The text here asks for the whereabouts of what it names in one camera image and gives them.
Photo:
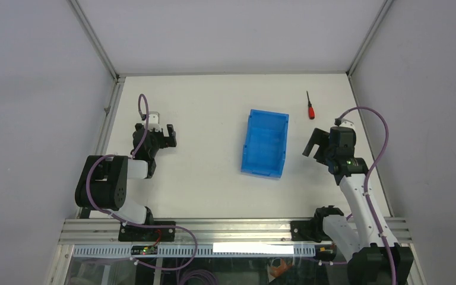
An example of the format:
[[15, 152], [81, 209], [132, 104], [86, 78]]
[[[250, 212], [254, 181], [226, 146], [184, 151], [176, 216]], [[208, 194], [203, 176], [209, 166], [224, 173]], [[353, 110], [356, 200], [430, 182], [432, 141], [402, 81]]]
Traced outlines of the red black screwdriver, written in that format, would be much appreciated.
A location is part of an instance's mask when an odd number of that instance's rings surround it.
[[306, 91], [306, 96], [307, 96], [307, 101], [308, 101], [308, 117], [309, 117], [309, 119], [313, 120], [313, 119], [315, 119], [315, 111], [312, 106], [308, 91]]

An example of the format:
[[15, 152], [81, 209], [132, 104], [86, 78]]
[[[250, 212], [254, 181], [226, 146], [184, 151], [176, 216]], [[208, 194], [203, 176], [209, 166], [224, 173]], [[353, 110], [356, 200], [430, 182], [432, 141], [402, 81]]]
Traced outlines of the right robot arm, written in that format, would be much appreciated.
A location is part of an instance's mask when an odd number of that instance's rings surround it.
[[345, 196], [356, 227], [353, 229], [336, 207], [317, 208], [311, 225], [318, 240], [330, 238], [347, 263], [350, 284], [406, 284], [414, 261], [410, 248], [401, 246], [373, 198], [369, 169], [364, 159], [354, 155], [356, 133], [353, 128], [319, 128], [303, 151], [327, 166]]

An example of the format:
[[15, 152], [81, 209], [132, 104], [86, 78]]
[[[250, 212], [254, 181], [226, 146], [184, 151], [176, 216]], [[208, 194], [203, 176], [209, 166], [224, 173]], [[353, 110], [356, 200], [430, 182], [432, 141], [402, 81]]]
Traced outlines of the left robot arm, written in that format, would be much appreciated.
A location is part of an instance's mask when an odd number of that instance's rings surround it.
[[172, 124], [166, 125], [164, 135], [160, 125], [145, 132], [141, 123], [132, 134], [137, 148], [134, 158], [119, 155], [88, 156], [75, 189], [77, 206], [97, 210], [131, 224], [132, 234], [140, 241], [150, 240], [155, 233], [151, 210], [127, 197], [127, 182], [131, 179], [151, 179], [156, 171], [156, 155], [160, 149], [177, 146]]

